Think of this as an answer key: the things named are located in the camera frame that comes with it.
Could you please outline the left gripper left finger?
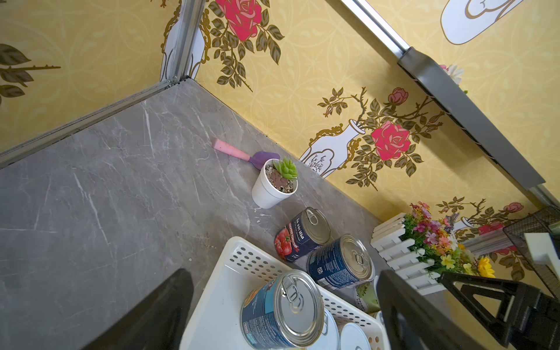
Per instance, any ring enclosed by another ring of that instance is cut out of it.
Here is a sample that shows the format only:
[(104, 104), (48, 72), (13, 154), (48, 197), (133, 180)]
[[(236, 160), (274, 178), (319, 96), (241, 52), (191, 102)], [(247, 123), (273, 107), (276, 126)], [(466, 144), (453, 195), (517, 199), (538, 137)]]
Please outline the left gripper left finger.
[(194, 284), (175, 271), (85, 349), (178, 349), (188, 323)]

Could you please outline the pink small can front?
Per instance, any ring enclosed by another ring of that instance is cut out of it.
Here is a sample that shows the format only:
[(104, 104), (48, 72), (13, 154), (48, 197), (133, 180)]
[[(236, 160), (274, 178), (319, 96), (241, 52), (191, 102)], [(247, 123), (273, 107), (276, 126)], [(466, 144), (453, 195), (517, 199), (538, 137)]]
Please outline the pink small can front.
[(368, 337), (359, 325), (348, 322), (338, 329), (340, 350), (370, 350)]

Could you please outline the yellow small can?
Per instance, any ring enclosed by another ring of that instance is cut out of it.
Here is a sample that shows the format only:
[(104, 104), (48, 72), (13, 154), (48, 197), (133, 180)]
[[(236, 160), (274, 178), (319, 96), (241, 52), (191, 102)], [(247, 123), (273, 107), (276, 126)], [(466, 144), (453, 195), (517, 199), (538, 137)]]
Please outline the yellow small can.
[(307, 350), (339, 350), (340, 335), (333, 315), (325, 309), (325, 318), (319, 338)]

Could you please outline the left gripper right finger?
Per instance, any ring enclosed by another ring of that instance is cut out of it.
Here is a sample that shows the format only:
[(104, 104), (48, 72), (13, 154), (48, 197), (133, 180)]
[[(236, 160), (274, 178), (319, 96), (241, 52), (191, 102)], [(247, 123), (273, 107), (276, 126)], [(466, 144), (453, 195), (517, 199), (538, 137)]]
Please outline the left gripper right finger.
[(392, 270), (379, 274), (377, 296), (392, 349), (482, 349)]

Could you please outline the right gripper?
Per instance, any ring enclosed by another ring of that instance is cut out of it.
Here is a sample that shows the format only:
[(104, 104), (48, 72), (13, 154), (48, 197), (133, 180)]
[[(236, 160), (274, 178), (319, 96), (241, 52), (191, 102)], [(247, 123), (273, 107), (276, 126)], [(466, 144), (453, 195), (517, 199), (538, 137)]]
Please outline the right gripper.
[(444, 272), (440, 283), (504, 347), (559, 348), (559, 300), (505, 279)]

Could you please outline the blue tin can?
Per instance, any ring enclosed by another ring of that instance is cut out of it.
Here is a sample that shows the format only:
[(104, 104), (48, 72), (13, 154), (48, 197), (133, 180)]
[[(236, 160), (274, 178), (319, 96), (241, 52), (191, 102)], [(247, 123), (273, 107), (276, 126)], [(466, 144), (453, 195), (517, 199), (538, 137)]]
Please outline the blue tin can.
[(254, 349), (307, 348), (322, 335), (325, 307), (305, 272), (287, 271), (252, 291), (240, 311), (241, 331)]
[(356, 287), (372, 281), (375, 276), (365, 245), (349, 234), (312, 252), (306, 271), (318, 285), (328, 290)]

